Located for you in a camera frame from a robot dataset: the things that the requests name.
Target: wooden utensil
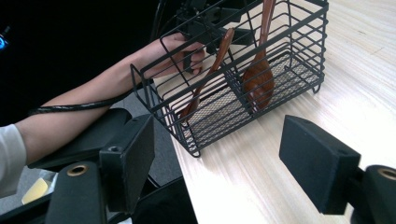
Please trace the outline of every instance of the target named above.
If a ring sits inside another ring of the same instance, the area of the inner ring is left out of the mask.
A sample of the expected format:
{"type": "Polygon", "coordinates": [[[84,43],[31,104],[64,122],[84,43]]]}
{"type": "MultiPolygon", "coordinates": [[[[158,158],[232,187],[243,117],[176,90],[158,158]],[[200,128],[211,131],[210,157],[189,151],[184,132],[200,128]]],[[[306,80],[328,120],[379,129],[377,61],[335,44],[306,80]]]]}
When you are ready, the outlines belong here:
{"type": "MultiPolygon", "coordinates": [[[[234,28],[230,28],[225,33],[224,37],[221,39],[221,42],[219,45],[219,53],[216,56],[216,59],[213,62],[213,65],[210,67],[209,71],[206,73],[206,77],[210,76],[212,73],[214,73],[215,71],[218,70],[221,62],[224,59],[225,54],[227,53],[228,48],[231,45],[231,42],[233,41],[233,34],[234,34],[234,28]]],[[[180,120],[182,122],[188,121],[192,117],[192,112],[198,108],[198,105],[200,104],[200,98],[198,97],[198,95],[201,93],[201,90],[204,88],[205,84],[206,83],[204,83],[203,85],[201,85],[197,89],[195,89],[195,92],[192,96],[192,100],[181,111],[180,120]]]]}
{"type": "MultiPolygon", "coordinates": [[[[260,32],[259,45],[268,39],[271,19],[274,14],[276,0],[262,1],[262,28],[260,32]]],[[[270,102],[274,91],[275,82],[270,64],[265,59],[266,50],[263,49],[256,54],[249,68],[242,75],[243,91],[248,92],[247,100],[253,112],[264,109],[270,102]]]]}

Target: forearm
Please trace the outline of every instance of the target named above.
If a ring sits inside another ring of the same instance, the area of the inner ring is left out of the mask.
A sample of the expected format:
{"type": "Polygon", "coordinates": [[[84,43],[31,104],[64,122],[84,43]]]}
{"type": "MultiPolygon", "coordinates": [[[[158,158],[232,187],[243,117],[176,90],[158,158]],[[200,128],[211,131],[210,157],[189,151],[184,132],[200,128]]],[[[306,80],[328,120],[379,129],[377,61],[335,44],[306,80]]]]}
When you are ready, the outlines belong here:
{"type": "MultiPolygon", "coordinates": [[[[93,103],[127,92],[133,86],[130,71],[133,57],[135,56],[128,56],[93,80],[55,97],[44,105],[93,103]]],[[[16,125],[27,150],[26,163],[37,161],[64,146],[108,109],[109,106],[83,111],[38,114],[18,122],[16,125]]]]}

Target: white sleeve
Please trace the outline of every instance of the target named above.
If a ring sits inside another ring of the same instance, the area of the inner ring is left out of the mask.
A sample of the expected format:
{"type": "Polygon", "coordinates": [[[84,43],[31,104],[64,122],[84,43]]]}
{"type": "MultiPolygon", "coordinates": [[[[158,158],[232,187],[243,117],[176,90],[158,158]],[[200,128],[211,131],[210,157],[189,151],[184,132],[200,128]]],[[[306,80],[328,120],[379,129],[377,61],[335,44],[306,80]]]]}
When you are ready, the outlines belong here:
{"type": "Polygon", "coordinates": [[[17,127],[0,127],[0,198],[17,192],[25,163],[26,148],[17,127]]]}

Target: wooden table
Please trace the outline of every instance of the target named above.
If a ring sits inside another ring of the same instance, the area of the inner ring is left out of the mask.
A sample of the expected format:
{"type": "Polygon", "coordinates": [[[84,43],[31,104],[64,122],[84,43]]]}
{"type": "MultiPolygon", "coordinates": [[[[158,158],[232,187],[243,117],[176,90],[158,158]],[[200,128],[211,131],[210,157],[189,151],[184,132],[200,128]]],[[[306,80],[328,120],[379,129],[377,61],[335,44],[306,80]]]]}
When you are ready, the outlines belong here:
{"type": "Polygon", "coordinates": [[[396,167],[396,2],[330,0],[325,81],[192,157],[177,157],[199,223],[348,223],[323,216],[278,156],[285,115],[358,151],[361,169],[396,167]]]}

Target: hand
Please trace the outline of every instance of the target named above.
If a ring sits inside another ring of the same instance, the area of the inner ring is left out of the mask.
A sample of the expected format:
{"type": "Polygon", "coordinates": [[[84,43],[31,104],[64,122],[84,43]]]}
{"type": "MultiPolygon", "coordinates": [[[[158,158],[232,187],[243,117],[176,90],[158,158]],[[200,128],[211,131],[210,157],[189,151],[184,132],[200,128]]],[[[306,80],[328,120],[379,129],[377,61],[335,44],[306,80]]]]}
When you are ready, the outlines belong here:
{"type": "MultiPolygon", "coordinates": [[[[163,44],[166,46],[168,51],[172,51],[177,47],[181,46],[182,44],[186,43],[185,37],[181,33],[176,33],[173,35],[169,35],[163,38],[163,44]]],[[[159,59],[163,55],[166,54],[166,51],[163,47],[163,44],[160,42],[160,39],[157,39],[150,43],[149,45],[145,46],[141,50],[139,50],[136,54],[139,54],[139,65],[138,69],[143,68],[144,66],[154,62],[155,60],[159,59]]],[[[203,49],[203,44],[195,42],[180,52],[174,54],[172,57],[174,62],[177,63],[179,69],[183,69],[183,57],[185,51],[195,51],[191,55],[191,69],[193,73],[197,75],[202,69],[202,60],[205,57],[205,52],[203,49]]],[[[172,73],[178,72],[177,68],[174,65],[174,62],[170,58],[165,59],[164,61],[156,64],[154,67],[150,68],[145,73],[145,78],[151,77],[162,77],[165,75],[169,75],[172,73]]]]}

